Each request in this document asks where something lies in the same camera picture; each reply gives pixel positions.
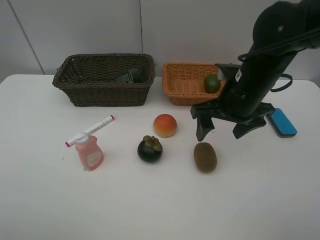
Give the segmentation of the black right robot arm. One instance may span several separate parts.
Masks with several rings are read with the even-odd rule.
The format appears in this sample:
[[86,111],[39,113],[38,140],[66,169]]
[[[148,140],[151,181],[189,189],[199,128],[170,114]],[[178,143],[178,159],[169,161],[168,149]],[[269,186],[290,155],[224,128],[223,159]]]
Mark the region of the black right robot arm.
[[217,66],[218,75],[225,79],[218,98],[191,107],[197,140],[203,141],[215,128],[213,119],[235,123],[232,132],[237,139],[264,127],[265,117],[275,112],[264,97],[278,91],[275,84],[279,78],[292,80],[285,70],[297,53],[319,46],[319,1],[277,1],[266,8],[255,22],[249,52],[238,57],[241,65]]

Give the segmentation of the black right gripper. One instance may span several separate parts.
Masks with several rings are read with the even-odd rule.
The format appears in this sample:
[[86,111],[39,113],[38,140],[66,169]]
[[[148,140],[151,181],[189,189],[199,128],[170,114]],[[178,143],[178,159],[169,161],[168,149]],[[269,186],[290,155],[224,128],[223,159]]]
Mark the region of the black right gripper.
[[237,123],[232,133],[236,139],[240,139],[249,132],[266,125],[264,119],[258,118],[275,112],[274,106],[262,102],[262,98],[234,89],[240,65],[217,63],[216,66],[218,78],[225,80],[218,98],[194,104],[190,110],[192,118],[197,120],[196,137],[199,142],[202,142],[206,135],[215,129],[212,118]]

